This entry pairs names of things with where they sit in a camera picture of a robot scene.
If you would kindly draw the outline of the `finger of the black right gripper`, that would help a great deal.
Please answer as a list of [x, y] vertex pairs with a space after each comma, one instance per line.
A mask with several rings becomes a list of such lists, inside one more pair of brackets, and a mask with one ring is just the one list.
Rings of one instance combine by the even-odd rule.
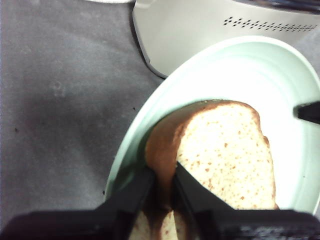
[[293, 108], [293, 115], [298, 119], [311, 123], [320, 123], [320, 102], [308, 102], [297, 105]]

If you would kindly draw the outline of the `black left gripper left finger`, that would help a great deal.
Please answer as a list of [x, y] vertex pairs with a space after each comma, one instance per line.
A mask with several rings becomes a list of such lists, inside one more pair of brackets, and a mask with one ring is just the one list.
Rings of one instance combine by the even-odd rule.
[[154, 182], [155, 173], [151, 169], [143, 169], [124, 188], [100, 205], [98, 210], [108, 215], [120, 212], [135, 214], [149, 195]]

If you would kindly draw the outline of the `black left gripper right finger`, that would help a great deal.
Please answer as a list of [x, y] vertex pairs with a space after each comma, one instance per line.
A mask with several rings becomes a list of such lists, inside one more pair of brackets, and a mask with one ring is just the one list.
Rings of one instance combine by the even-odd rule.
[[208, 213], [231, 213], [234, 209], [202, 186], [180, 163], [174, 175], [174, 197], [192, 215]]

